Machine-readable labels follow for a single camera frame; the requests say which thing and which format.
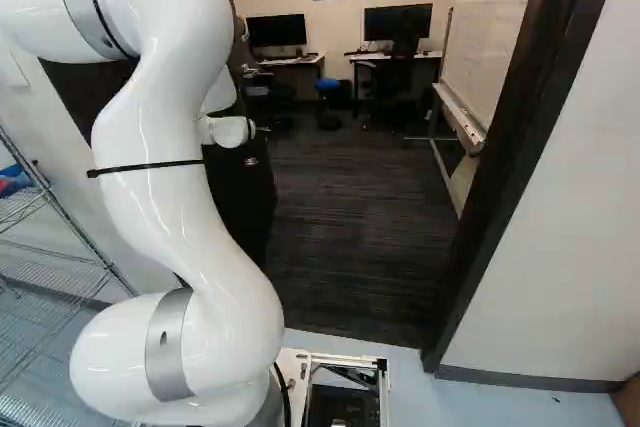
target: dark door frame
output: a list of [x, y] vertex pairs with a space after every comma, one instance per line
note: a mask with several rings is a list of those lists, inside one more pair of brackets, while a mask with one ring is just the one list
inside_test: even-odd
[[529, 0], [487, 145], [451, 247], [436, 346], [440, 365], [560, 115], [605, 0]]

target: black monitor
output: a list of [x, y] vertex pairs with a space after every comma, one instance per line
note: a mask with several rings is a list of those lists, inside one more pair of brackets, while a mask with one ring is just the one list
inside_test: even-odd
[[421, 39], [429, 37], [433, 4], [374, 7], [364, 11], [364, 40], [393, 40], [406, 22]]
[[307, 43], [304, 14], [248, 17], [251, 47], [303, 45]]

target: metal wire shelf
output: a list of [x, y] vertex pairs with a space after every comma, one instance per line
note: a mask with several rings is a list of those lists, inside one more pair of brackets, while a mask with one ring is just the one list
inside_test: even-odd
[[[96, 295], [113, 284], [129, 294], [133, 288], [64, 209], [1, 124], [0, 145], [35, 184], [0, 199], [0, 426], [141, 426], [87, 407], [76, 396], [68, 373], [78, 334], [95, 315], [94, 309], [104, 306], [94, 302]], [[50, 213], [72, 234], [71, 242], [47, 235], [60, 228], [46, 222]]]
[[28, 187], [0, 199], [0, 234], [22, 222], [49, 202], [44, 191]]
[[0, 393], [109, 280], [104, 271], [78, 270], [0, 257], [0, 273], [9, 283], [40, 289], [14, 287], [19, 298], [0, 296]]

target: office chair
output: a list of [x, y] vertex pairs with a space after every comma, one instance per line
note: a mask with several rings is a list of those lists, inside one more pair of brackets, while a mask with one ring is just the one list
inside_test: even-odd
[[413, 87], [413, 58], [418, 50], [419, 38], [413, 35], [394, 40], [388, 60], [382, 62], [359, 62], [371, 70], [368, 85], [369, 94], [375, 105], [362, 124], [362, 130], [369, 130], [383, 124], [392, 132], [401, 128], [409, 120], [412, 112], [398, 109], [394, 101], [402, 93], [411, 92]]

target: blue object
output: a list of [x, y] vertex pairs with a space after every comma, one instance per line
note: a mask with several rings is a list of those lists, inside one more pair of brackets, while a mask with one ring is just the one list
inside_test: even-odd
[[9, 197], [27, 187], [33, 187], [33, 182], [22, 165], [13, 164], [0, 170], [0, 198]]
[[322, 79], [316, 80], [316, 89], [319, 92], [326, 92], [331, 89], [340, 88], [340, 79], [332, 79], [330, 77], [323, 77]]
[[22, 172], [24, 172], [22, 165], [13, 164], [13, 165], [10, 165], [9, 167], [5, 167], [4, 169], [0, 170], [0, 175], [4, 177], [17, 177]]

